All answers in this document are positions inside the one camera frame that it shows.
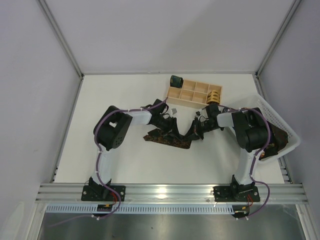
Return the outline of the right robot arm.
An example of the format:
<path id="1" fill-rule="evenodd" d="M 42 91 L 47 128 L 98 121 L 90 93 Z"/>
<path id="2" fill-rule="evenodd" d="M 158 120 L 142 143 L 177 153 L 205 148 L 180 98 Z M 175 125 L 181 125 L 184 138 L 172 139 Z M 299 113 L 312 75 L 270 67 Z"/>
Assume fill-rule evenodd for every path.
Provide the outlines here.
<path id="1" fill-rule="evenodd" d="M 200 121 L 200 116 L 195 117 L 183 139 L 186 141 L 202 140 L 204 133 L 217 129 L 231 129 L 241 152 L 237 170 L 229 185 L 230 195 L 238 197 L 252 193 L 255 187 L 253 175 L 257 158 L 271 139 L 271 130 L 267 120 L 257 108 L 225 107 L 221 111 L 218 104 L 212 103 L 204 109 L 207 114 L 206 120 Z"/>

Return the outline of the dark key-patterned tie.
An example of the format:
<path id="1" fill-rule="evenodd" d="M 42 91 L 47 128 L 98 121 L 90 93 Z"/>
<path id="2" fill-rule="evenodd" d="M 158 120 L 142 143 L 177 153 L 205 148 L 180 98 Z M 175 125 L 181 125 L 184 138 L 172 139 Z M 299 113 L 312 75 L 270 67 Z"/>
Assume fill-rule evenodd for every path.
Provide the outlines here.
<path id="1" fill-rule="evenodd" d="M 166 133 L 159 128 L 149 131 L 147 135 L 143 137 L 143 139 L 147 142 L 153 142 L 180 149 L 189 149 L 192 144 L 191 140 L 178 139 L 172 134 L 172 132 Z"/>

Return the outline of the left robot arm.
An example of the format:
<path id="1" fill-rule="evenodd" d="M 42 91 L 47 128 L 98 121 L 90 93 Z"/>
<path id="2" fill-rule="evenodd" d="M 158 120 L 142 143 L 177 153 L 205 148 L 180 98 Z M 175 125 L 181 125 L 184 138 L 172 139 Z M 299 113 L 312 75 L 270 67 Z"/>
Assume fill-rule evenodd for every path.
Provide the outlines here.
<path id="1" fill-rule="evenodd" d="M 99 197 L 105 199 L 111 185 L 111 163 L 107 153 L 118 148 L 124 141 L 129 127 L 152 125 L 153 129 L 143 137 L 145 141 L 181 149 L 189 149 L 191 141 L 179 133 L 177 119 L 167 113 L 169 106 L 165 100 L 156 99 L 153 104 L 141 108 L 121 110 L 111 105 L 93 129 L 94 142 L 98 147 L 98 157 L 88 185 Z"/>

